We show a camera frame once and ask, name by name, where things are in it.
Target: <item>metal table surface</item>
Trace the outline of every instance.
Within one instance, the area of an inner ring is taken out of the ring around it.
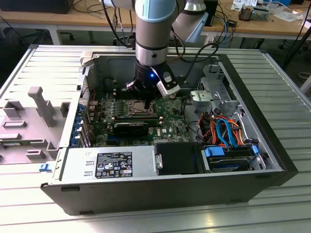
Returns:
[[[0,107],[5,100],[16,98],[23,105],[32,105],[27,96],[30,82],[41,85],[44,98],[50,99],[54,106],[63,100],[70,101],[82,72],[79,61],[82,51],[110,49],[96,46],[29,49],[0,90]],[[248,203],[69,216],[39,189],[51,173],[40,174],[39,164],[1,165],[0,232],[309,232],[311,103],[268,54],[258,50],[219,50],[219,53],[228,55],[298,168],[298,175],[281,187],[264,190]]]

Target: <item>workbench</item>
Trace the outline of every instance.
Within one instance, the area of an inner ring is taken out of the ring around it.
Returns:
[[[0,107],[6,100],[27,104],[27,91],[34,82],[48,90],[43,96],[53,105],[70,102],[83,72],[82,53],[116,48],[32,46],[1,88]],[[193,54],[197,51],[187,49]],[[169,53],[174,52],[174,48],[169,49]],[[40,190],[41,182],[52,175],[40,173],[40,164],[0,165],[0,232],[309,232],[311,103],[267,53],[219,49],[218,54],[230,59],[299,170],[298,175],[282,187],[264,190],[248,203],[69,216]]]
[[[240,21],[238,11],[230,10],[232,0],[222,0],[221,6],[224,13],[234,21],[238,22],[235,37],[251,37],[251,38],[270,38],[270,39],[296,39],[300,28],[301,20],[286,22],[274,16],[269,16],[268,21]],[[98,0],[87,0],[88,5],[98,4]],[[306,8],[309,6],[308,1],[304,1],[302,5],[291,4],[291,8]],[[76,5],[81,11],[86,11],[83,2]],[[101,9],[101,6],[95,6],[92,10]],[[108,9],[110,19],[112,20],[113,8]],[[50,31],[53,43],[61,45],[62,41],[59,30],[78,30],[78,31],[101,31],[110,32],[111,29],[105,18],[90,15],[88,13],[77,12],[71,9],[67,15],[51,14],[51,13],[30,13],[30,12],[2,12],[0,15],[7,20],[12,27],[15,28],[31,28],[46,29]],[[130,16],[127,10],[121,9],[122,22],[125,32],[131,31]],[[135,13],[133,13],[133,23],[135,25]],[[0,20],[0,28],[8,27],[7,24]],[[221,34],[223,26],[218,19],[215,19],[211,27],[204,27],[202,35],[206,36],[206,42],[211,42],[214,37]]]

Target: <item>motherboard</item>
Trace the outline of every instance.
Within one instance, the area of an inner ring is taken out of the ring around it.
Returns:
[[[139,100],[106,93],[89,104],[93,147],[148,146],[156,142],[189,142],[182,117],[182,98],[160,98],[144,109]]]

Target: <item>blue latch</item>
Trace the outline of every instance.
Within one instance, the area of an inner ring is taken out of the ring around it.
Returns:
[[[253,150],[255,156],[257,156],[259,154],[259,150],[256,146],[252,146],[252,150]]]
[[[71,137],[76,137],[78,136],[78,132],[77,131],[72,131],[71,132]]]
[[[204,151],[206,157],[225,155],[224,149],[221,147],[207,147]]]
[[[69,140],[69,143],[70,143],[71,146],[77,145],[77,144],[78,144],[78,140],[77,140],[76,138],[71,138],[71,139]]]
[[[50,171],[52,171],[51,165],[50,164],[41,164],[39,171],[40,172],[43,172],[43,171],[50,172]]]
[[[76,116],[76,117],[74,118],[74,122],[75,122],[75,123],[80,123],[81,120],[82,120],[82,118],[81,118],[80,116]]]
[[[73,130],[77,130],[80,128],[80,125],[78,123],[73,124]]]
[[[84,107],[84,105],[83,104],[78,104],[78,109],[77,109],[77,111],[78,112],[81,112],[81,111],[84,111],[85,110],[85,107]]]

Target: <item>sticker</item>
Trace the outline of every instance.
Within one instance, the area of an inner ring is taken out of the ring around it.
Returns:
[[[16,142],[16,143],[2,143],[1,145],[5,146],[5,147],[10,147],[10,146],[21,146],[20,143]]]
[[[95,177],[97,179],[132,176],[133,157],[131,152],[97,154],[95,172]]]

